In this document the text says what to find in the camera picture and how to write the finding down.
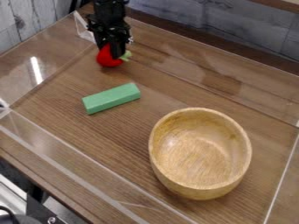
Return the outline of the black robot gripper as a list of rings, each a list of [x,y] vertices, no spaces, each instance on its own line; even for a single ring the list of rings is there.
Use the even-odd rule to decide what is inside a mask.
[[[130,24],[123,19],[111,24],[104,24],[95,14],[88,14],[87,20],[87,28],[95,35],[98,49],[102,49],[110,43],[112,58],[120,58],[126,53],[127,43],[131,42]]]

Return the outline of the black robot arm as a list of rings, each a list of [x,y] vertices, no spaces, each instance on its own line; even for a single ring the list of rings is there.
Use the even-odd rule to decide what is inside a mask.
[[[112,59],[120,58],[131,42],[131,26],[126,22],[126,5],[130,0],[92,0],[94,13],[87,15],[88,30],[94,33],[98,48],[110,44]]]

